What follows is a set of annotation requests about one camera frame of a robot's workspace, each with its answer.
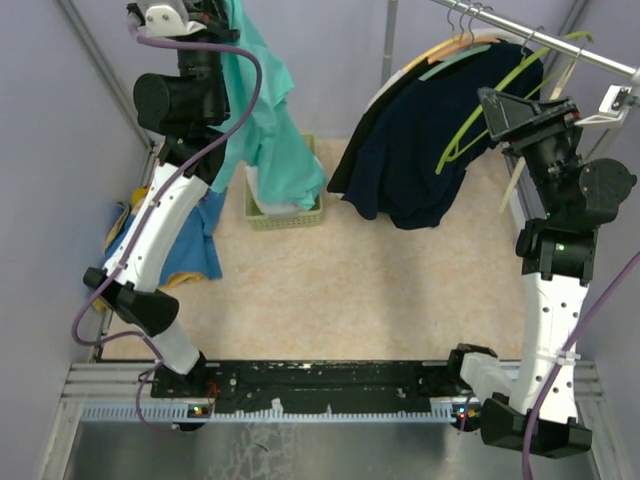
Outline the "cream hanger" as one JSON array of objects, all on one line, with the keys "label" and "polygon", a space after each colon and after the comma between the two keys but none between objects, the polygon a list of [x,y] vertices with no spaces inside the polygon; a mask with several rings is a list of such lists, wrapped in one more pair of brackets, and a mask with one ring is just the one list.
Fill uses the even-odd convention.
[{"label": "cream hanger", "polygon": [[508,143],[505,155],[516,160],[500,206],[505,210],[513,199],[522,171],[528,169],[545,215],[560,208],[563,191],[576,171],[576,146],[581,129],[575,125],[579,116],[575,103],[562,100],[560,94],[572,75],[576,59],[565,68],[546,102],[528,101],[503,95],[498,110],[505,114],[504,136]]}]

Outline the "teal t-shirt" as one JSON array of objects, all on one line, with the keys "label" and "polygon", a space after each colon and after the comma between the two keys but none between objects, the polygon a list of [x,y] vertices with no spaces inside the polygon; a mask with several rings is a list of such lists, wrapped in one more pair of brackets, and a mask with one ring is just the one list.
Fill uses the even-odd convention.
[{"label": "teal t-shirt", "polygon": [[289,70],[267,46],[245,13],[242,3],[226,1],[224,5],[231,27],[240,31],[240,38],[235,45],[258,59],[262,69],[262,82],[251,114],[227,141],[223,166],[211,186],[216,193],[229,186],[236,167],[241,162],[255,165],[260,148],[265,153],[268,142],[275,142],[280,135],[298,131],[287,106],[287,96],[294,88]]}]

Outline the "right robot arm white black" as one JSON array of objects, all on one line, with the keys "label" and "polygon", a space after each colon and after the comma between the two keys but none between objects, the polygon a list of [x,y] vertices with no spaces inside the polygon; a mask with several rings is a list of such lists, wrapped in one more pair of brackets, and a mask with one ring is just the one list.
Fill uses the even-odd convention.
[{"label": "right robot arm white black", "polygon": [[617,160],[584,160],[577,147],[585,127],[622,122],[638,91],[611,86],[586,118],[569,98],[535,101],[487,87],[478,96],[490,137],[525,161],[545,214],[524,223],[515,247],[527,300],[517,377],[493,350],[461,344],[450,354],[447,384],[478,398],[485,444],[552,459],[584,453],[592,434],[578,422],[574,332],[599,229],[616,219],[637,179]]}]

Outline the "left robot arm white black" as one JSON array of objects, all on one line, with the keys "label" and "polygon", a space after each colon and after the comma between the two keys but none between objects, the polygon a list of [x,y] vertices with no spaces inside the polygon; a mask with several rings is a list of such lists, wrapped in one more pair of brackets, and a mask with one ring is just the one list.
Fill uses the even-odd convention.
[{"label": "left robot arm white black", "polygon": [[179,232],[220,171],[225,147],[217,126],[230,116],[220,54],[180,49],[176,76],[145,73],[135,82],[139,125],[160,134],[159,164],[138,215],[116,251],[84,284],[97,301],[133,324],[173,372],[184,395],[201,394],[208,373],[203,356],[177,321],[178,301],[160,291],[161,271]]}]

